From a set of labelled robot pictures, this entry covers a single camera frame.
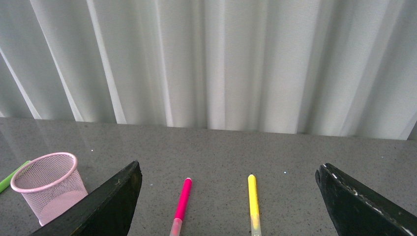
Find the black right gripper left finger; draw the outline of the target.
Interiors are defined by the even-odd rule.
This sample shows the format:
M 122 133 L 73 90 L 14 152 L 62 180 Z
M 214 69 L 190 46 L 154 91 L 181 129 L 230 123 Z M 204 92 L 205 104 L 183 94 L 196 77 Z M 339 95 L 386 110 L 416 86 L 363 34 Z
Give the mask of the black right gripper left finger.
M 142 186 L 137 160 L 131 162 L 34 236 L 125 236 Z

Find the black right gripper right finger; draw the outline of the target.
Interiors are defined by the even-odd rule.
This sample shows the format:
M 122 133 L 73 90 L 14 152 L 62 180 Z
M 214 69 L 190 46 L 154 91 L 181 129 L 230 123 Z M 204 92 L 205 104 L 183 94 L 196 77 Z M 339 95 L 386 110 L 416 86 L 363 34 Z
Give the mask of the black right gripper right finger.
M 417 218 L 350 175 L 325 163 L 315 172 L 340 236 L 415 236 Z

